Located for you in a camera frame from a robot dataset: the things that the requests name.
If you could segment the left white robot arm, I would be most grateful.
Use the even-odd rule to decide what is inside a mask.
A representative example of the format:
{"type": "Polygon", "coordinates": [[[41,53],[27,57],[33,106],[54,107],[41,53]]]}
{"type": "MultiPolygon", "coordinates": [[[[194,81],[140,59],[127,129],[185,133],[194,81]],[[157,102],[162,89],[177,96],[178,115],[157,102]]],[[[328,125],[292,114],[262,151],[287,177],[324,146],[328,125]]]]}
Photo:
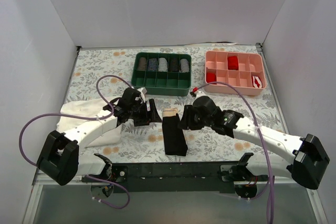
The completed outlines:
{"type": "Polygon", "coordinates": [[[145,89],[126,88],[121,97],[112,99],[93,121],[86,121],[65,132],[48,134],[37,161],[37,168],[59,185],[68,184],[75,176],[90,175],[100,182],[112,177],[112,161],[94,153],[81,156],[80,151],[105,133],[121,129],[133,120],[134,126],[160,123],[153,99],[146,100],[145,89]]]}

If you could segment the pink divided organizer tray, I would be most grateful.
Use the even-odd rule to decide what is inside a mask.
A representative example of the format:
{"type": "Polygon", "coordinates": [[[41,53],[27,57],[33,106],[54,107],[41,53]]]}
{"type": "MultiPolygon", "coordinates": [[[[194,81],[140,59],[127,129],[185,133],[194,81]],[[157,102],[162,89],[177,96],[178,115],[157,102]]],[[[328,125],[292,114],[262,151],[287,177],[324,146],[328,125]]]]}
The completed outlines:
{"type": "Polygon", "coordinates": [[[247,52],[226,52],[226,51],[207,51],[205,54],[205,91],[211,93],[235,94],[236,92],[222,83],[228,83],[243,95],[257,96],[266,88],[267,81],[265,76],[264,64],[259,54],[247,52]],[[237,56],[239,70],[228,70],[228,56],[237,56]],[[216,74],[216,81],[207,83],[206,74],[212,72],[216,74]],[[263,87],[254,88],[251,77],[258,76],[263,87]]]}

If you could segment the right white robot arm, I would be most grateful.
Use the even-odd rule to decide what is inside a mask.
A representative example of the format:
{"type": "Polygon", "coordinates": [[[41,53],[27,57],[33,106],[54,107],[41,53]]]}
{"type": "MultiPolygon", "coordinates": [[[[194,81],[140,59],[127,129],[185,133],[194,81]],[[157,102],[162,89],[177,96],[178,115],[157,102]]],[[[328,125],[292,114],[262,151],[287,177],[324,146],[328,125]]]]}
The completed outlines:
{"type": "Polygon", "coordinates": [[[221,169],[223,180],[248,181],[268,175],[271,169],[274,176],[292,178],[297,184],[316,190],[330,162],[318,137],[311,134],[299,137],[257,127],[239,112],[221,110],[208,96],[186,105],[178,126],[183,130],[210,127],[219,135],[265,146],[276,155],[267,163],[253,153],[245,153],[235,165],[221,169]]]}

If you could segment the black underwear beige waistband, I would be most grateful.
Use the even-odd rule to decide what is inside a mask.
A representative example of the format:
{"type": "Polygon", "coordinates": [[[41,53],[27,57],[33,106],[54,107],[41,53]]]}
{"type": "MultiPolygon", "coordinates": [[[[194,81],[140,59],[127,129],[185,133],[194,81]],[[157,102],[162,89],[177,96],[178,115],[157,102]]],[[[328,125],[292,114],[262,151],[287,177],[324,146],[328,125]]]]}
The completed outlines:
{"type": "Polygon", "coordinates": [[[166,108],[162,112],[162,132],[166,155],[186,156],[187,144],[184,133],[180,129],[180,117],[177,108],[166,108]]]}

